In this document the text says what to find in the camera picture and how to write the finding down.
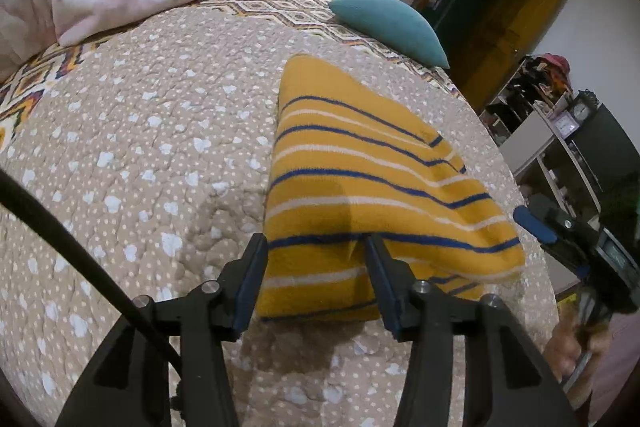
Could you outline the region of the person's right hand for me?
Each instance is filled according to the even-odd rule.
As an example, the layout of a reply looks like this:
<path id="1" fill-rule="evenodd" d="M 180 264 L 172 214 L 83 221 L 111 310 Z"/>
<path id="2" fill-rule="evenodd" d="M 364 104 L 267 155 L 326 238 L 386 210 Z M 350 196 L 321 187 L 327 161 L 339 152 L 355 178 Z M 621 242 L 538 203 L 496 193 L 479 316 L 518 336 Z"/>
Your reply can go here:
<path id="1" fill-rule="evenodd" d="M 578 359 L 585 353 L 591 358 L 582 375 L 577 378 L 572 391 L 585 392 L 592 387 L 593 376 L 611 347 L 610 325 L 606 322 L 589 327 L 587 339 L 578 339 L 579 321 L 575 303 L 564 303 L 560 309 L 560 319 L 554 326 L 552 336 L 544 347 L 544 359 L 558 381 L 570 377 L 577 367 Z"/>

